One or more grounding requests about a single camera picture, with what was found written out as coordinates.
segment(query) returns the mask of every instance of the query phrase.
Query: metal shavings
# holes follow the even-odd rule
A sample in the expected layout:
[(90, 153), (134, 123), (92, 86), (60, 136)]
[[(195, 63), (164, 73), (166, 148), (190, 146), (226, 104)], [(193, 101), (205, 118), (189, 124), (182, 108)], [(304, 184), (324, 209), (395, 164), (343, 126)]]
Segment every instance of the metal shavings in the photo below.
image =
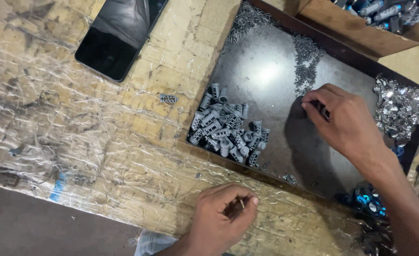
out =
[(325, 50), (320, 48), (311, 38), (295, 35), (293, 43), (296, 50), (295, 96), (302, 96), (312, 90), (317, 77), (317, 65)]
[(378, 75), (373, 91), (379, 96), (377, 127), (396, 140), (409, 141), (419, 124), (419, 89)]
[(278, 25), (279, 22), (273, 20), (269, 13), (265, 13), (245, 0), (241, 4), (240, 12), (236, 16), (235, 23), (225, 43), (228, 45), (237, 44), (251, 29), (269, 26), (269, 30), (272, 30), (273, 26)]
[(296, 184), (296, 178), (292, 174), (286, 174), (282, 176), (283, 179), (285, 179), (288, 183)]
[(159, 95), (159, 99), (160, 99), (160, 102), (162, 103), (176, 103), (178, 101), (178, 97), (174, 95), (163, 94), (163, 93)]

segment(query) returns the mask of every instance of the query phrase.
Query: hand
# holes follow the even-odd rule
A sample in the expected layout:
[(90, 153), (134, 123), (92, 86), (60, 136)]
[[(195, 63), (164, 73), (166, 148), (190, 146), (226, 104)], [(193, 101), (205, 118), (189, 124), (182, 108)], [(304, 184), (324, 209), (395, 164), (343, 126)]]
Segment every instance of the hand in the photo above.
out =
[(235, 183), (203, 190), (197, 200), (190, 233), (182, 238), (187, 240), (188, 254), (219, 256), (238, 243), (257, 216), (258, 202), (252, 190)]
[[(329, 120), (310, 103), (315, 100), (326, 106), (330, 112)], [(302, 99), (302, 107), (320, 136), (347, 157), (368, 181), (376, 178), (371, 171), (372, 165), (386, 159), (397, 162), (360, 96), (327, 83), (317, 90), (308, 91)]]

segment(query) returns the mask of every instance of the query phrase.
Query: plastic wrap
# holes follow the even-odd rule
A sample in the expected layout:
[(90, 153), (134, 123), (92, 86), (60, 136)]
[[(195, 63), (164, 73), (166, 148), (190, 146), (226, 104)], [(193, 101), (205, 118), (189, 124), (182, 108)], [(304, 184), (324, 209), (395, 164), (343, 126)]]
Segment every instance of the plastic wrap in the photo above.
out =
[(0, 1), (0, 166), (21, 178), (6, 189), (180, 237), (202, 189), (237, 181), (260, 204), (232, 253), (355, 253), (342, 207), (184, 142), (239, 0), (170, 0), (121, 84), (73, 57), (103, 2)]

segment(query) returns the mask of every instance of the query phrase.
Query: finger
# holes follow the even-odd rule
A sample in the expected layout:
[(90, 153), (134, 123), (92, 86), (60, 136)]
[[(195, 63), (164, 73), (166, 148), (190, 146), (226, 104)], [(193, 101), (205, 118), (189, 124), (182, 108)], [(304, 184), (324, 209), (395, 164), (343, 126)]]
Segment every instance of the finger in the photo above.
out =
[(325, 90), (329, 90), (332, 93), (334, 93), (335, 95), (341, 96), (341, 97), (350, 95), (350, 93), (348, 93), (344, 89), (342, 89), (340, 87), (337, 87), (336, 85), (331, 84), (331, 83), (326, 83), (326, 84), (322, 85), (322, 87), (320, 87), (320, 88), (325, 89)]
[(245, 231), (257, 217), (257, 204), (259, 199), (251, 197), (247, 202), (244, 210), (232, 220), (233, 228), (236, 231)]
[(323, 105), (326, 106), (326, 109), (331, 112), (334, 110), (336, 103), (338, 102), (340, 96), (335, 95), (329, 90), (326, 89), (317, 89), (313, 91), (308, 91), (306, 95), (301, 100), (302, 102), (311, 102), (313, 100), (320, 101)]
[(222, 212), (232, 200), (243, 197), (251, 198), (255, 196), (255, 193), (246, 187), (231, 184), (215, 192), (212, 196), (214, 196), (217, 211)]
[(317, 126), (317, 128), (322, 128), (328, 125), (328, 122), (325, 120), (322, 114), (319, 113), (317, 108), (314, 107), (314, 105), (310, 104), (309, 102), (304, 102), (301, 104), (301, 106), (306, 110), (307, 117), (315, 124), (315, 126)]
[(221, 185), (218, 185), (218, 186), (215, 186), (215, 187), (209, 188), (209, 189), (205, 189), (205, 190), (203, 190), (203, 191), (200, 193), (200, 196), (212, 195), (212, 194), (214, 194), (215, 192), (217, 192), (217, 191), (219, 191), (219, 190), (221, 190), (221, 189), (224, 189), (224, 188), (226, 188), (226, 187), (228, 187), (228, 186), (230, 186), (230, 185), (234, 185), (234, 184), (236, 184), (236, 183), (235, 183), (235, 182), (229, 182), (229, 183), (221, 184)]

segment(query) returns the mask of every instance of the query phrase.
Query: smartphone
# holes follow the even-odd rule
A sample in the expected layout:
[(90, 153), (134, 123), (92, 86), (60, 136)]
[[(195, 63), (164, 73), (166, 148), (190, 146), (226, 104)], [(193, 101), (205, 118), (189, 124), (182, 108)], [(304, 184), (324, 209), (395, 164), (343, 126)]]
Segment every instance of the smartphone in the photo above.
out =
[(168, 0), (106, 0), (75, 53), (79, 63), (122, 82)]

